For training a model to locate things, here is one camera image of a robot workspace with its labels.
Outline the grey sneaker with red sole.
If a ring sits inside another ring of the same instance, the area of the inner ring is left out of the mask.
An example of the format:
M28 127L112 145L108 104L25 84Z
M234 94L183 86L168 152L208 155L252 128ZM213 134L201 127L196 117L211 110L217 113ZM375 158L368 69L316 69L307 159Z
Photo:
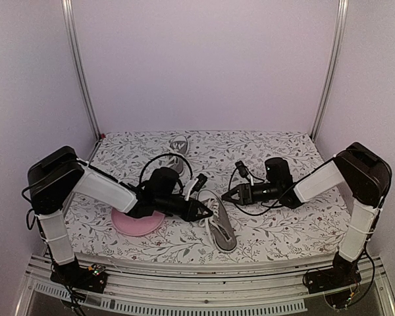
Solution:
M187 137L184 135L178 135L174 137L169 144L169 152L175 153L178 156L170 156L167 159L167 167L176 171L179 175L182 175L185 168L185 162L183 158L189 150L189 143Z

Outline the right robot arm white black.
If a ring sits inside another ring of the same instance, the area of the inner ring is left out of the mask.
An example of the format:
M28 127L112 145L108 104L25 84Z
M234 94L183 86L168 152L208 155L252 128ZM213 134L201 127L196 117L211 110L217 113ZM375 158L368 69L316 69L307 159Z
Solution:
M296 209L317 196L343 187L350 200L350 221L329 269L303 276L311 294L360 282L358 262L365 255L392 183L390 165L359 142L332 156L299 180L292 178L288 162L280 157L265 161L266 179L229 188L221 198L236 206L271 201L273 206Z

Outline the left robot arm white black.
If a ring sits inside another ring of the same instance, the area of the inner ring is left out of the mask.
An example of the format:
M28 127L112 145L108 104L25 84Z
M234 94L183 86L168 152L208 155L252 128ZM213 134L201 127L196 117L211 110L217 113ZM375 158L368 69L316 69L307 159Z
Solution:
M28 170L28 186L21 192L30 203L52 260L51 281L67 289L102 294L107 285L105 267L81 267L65 223L67 207L75 195L100 201L131 219L150 217L154 212L196 222L213 215L212 210L191 195L206 183L203 174L190 175L182 184L179 174L168 168L127 184L79 158L73 148L63 146Z

